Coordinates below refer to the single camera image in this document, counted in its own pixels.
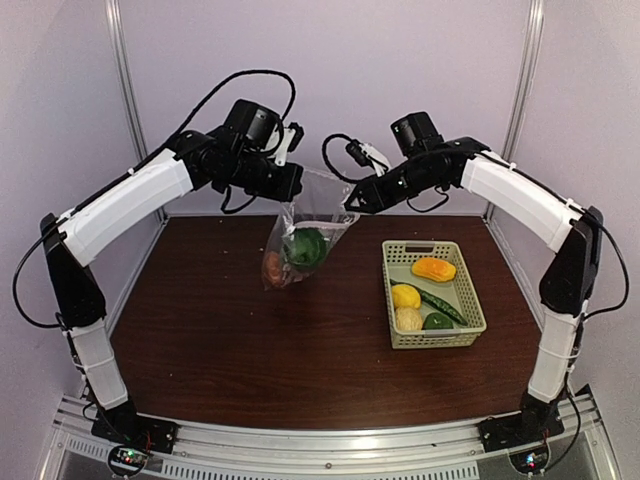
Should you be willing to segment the clear zip top bag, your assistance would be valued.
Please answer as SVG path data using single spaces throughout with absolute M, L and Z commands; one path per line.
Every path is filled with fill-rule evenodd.
M 352 185 L 313 169 L 303 173 L 301 183 L 301 193 L 282 205 L 264 249 L 261 274 L 267 290 L 313 275 L 359 220 L 345 209 Z

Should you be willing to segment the green bok choy toy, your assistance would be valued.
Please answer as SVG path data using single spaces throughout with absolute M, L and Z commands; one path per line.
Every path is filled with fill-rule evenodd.
M 299 228 L 283 237 L 284 259 L 299 271 L 314 270 L 327 258 L 328 243 L 320 230 Z

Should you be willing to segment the brown potato toy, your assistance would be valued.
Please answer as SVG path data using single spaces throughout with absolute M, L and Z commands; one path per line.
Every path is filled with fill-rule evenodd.
M 262 263 L 262 276 L 267 287 L 284 288 L 294 279 L 291 265 L 278 252 L 269 251 Z

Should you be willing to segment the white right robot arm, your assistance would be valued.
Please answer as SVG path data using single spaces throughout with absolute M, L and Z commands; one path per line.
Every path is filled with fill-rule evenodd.
M 533 441 L 550 426 L 580 351 L 600 261 L 602 214 L 553 193 L 471 137 L 444 140 L 425 112 L 395 121 L 391 130 L 404 161 L 356 181 L 346 210 L 373 215 L 429 189 L 461 188 L 509 214 L 554 254 L 539 284 L 544 324 L 537 358 L 512 423 L 519 440 Z

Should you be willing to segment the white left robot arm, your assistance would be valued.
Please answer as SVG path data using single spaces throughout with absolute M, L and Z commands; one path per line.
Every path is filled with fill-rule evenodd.
M 304 136 L 271 109 L 234 103 L 208 133 L 181 127 L 145 164 L 91 200 L 50 215 L 41 226 L 59 322 L 79 360 L 106 429 L 123 444 L 137 442 L 144 424 L 123 405 L 130 395 L 107 333 L 105 297 L 90 266 L 116 239 L 166 204 L 205 186 L 224 193 L 237 187 L 254 198 L 287 203 L 302 190 L 303 168 L 287 160 Z

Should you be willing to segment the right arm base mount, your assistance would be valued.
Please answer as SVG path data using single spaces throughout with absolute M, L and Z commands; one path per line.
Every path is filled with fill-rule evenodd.
M 477 425 L 485 452 L 513 449 L 562 434 L 564 424 L 558 409 L 524 408 L 502 417 L 489 417 Z

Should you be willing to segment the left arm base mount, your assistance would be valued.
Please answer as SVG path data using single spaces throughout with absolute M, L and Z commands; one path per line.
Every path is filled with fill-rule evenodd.
M 140 415 L 132 404 L 99 409 L 91 427 L 94 437 L 163 454 L 173 452 L 177 433 L 175 422 Z

